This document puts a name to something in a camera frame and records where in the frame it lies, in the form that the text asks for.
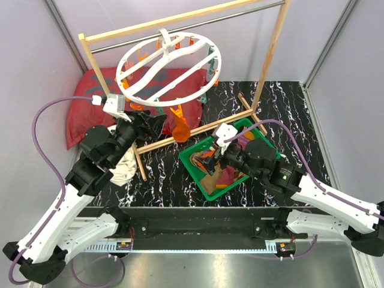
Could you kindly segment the orange clip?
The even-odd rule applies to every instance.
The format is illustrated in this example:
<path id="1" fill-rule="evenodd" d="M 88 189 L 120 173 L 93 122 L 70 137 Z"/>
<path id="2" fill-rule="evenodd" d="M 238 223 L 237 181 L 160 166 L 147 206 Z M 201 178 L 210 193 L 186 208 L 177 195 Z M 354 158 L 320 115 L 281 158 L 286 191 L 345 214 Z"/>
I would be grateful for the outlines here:
<path id="1" fill-rule="evenodd" d="M 170 107 L 170 111 L 177 117 L 177 118 L 183 118 L 184 117 L 184 114 L 183 114 L 183 110 L 182 110 L 182 106 L 179 104 L 178 107 L 176 109 L 174 109 L 173 107 Z"/>

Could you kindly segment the white round sock hanger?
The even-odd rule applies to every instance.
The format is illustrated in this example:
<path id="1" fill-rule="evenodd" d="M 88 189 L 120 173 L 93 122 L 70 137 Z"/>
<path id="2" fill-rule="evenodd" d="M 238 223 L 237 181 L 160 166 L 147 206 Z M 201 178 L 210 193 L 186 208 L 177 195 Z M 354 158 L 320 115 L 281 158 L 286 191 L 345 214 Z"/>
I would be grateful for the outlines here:
<path id="1" fill-rule="evenodd" d="M 161 29 L 159 36 L 136 44 L 123 55 L 115 80 L 121 94 L 136 104 L 171 107 L 206 94 L 218 82 L 221 68 L 221 52 L 208 37 Z M 169 97 L 199 73 L 208 75 L 202 76 L 196 89 Z"/>

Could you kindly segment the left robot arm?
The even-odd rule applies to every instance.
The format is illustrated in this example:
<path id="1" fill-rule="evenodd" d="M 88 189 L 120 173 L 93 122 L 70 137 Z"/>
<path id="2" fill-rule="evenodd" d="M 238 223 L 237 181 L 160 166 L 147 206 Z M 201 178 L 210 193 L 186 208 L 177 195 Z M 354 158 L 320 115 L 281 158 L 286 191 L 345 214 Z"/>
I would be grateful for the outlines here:
<path id="1" fill-rule="evenodd" d="M 87 130 L 80 143 L 82 153 L 65 179 L 51 207 L 21 240 L 8 242 L 2 249 L 19 266 L 26 281 L 52 282 L 70 260 L 93 243 L 109 237 L 124 237 L 130 229 L 130 216 L 114 206 L 79 230 L 67 229 L 113 178 L 113 169 L 137 140 L 157 140 L 166 115 L 149 111 L 124 112 L 113 130 L 96 125 Z"/>

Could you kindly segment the orange sock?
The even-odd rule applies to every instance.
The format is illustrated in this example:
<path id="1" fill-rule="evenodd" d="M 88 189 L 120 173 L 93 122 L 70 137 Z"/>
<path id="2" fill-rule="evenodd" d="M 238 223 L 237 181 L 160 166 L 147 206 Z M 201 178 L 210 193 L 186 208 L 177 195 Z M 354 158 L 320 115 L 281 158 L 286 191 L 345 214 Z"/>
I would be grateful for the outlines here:
<path id="1" fill-rule="evenodd" d="M 184 143 L 190 138 L 190 126 L 185 118 L 175 117 L 176 127 L 172 131 L 174 140 L 178 143 Z"/>

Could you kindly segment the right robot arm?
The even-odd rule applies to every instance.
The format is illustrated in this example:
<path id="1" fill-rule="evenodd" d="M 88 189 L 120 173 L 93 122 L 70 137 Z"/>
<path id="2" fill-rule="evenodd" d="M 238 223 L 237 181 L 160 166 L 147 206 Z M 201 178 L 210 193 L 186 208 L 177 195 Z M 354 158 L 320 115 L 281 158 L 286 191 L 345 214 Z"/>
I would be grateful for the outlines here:
<path id="1" fill-rule="evenodd" d="M 319 182 L 309 172 L 279 160 L 265 141 L 252 140 L 244 148 L 231 143 L 196 157 L 196 161 L 210 175 L 217 166 L 230 166 L 259 180 L 271 192 L 322 211 L 308 215 L 281 208 L 272 223 L 276 236 L 306 233 L 338 238 L 367 255 L 383 256 L 383 203 L 366 202 Z"/>

